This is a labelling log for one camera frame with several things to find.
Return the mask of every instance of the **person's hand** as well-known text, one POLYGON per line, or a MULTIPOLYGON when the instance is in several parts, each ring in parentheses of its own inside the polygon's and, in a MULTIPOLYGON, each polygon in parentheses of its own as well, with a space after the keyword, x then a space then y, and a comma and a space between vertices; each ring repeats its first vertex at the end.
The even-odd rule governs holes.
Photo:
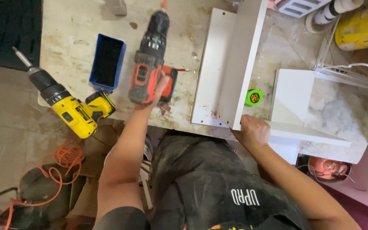
POLYGON ((160 81, 156 86, 156 90, 154 92, 154 100, 148 106, 136 105, 135 112, 145 113, 147 116, 150 116, 151 110, 157 105, 160 101, 161 94, 163 93, 164 89, 168 85, 168 81, 170 80, 170 76, 166 76, 166 73, 162 70, 160 72, 160 81))
POLYGON ((268 146, 271 127, 262 118, 243 115, 241 117, 241 131, 231 129, 231 132, 247 150, 258 151, 268 146))

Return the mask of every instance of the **person's arm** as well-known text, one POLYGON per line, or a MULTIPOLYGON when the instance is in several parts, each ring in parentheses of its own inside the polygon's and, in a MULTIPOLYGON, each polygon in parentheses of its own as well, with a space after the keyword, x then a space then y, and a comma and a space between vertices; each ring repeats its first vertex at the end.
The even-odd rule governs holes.
POLYGON ((147 107, 136 106, 106 159, 97 193, 97 220, 118 207, 136 207, 143 210, 138 178, 143 161, 147 123, 151 110, 157 105, 168 81, 169 77, 161 72, 154 102, 147 107))
POLYGON ((263 119, 243 115, 241 131, 233 130, 232 133, 273 182, 291 196, 313 229, 360 230, 353 218, 329 193, 273 151, 268 145, 271 127, 263 119))

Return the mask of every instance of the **orange cordless drill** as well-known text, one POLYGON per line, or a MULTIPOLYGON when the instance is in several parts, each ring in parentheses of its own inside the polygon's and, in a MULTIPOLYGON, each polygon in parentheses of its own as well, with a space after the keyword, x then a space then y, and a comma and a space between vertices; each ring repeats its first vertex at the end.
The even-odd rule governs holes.
POLYGON ((130 101, 139 105, 149 105, 154 101, 154 92, 163 70, 171 79, 161 95, 160 102, 171 100, 177 70, 163 66, 166 52, 167 32, 170 20, 164 9, 157 10, 151 16, 146 33, 135 55, 135 70, 129 90, 130 101))

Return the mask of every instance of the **blue plastic bin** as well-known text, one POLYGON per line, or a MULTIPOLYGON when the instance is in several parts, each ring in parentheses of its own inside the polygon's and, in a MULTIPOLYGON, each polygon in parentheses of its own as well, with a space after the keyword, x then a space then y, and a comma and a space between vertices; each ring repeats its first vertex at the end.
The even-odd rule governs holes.
POLYGON ((98 35, 89 78, 95 90, 110 94, 117 88, 125 51, 126 44, 122 40, 98 35))

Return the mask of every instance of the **yellow cordless drill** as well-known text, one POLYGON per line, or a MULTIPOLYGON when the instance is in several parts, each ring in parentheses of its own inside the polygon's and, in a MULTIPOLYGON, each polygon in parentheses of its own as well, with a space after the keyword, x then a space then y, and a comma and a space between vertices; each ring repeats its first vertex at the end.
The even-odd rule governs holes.
POLYGON ((91 136, 97 130, 96 121, 115 112, 115 105, 104 92, 95 92, 85 102, 81 102, 72 97, 47 71, 32 66, 23 53, 15 47, 12 49, 29 68, 29 80, 40 91, 40 96, 80 138, 91 136))

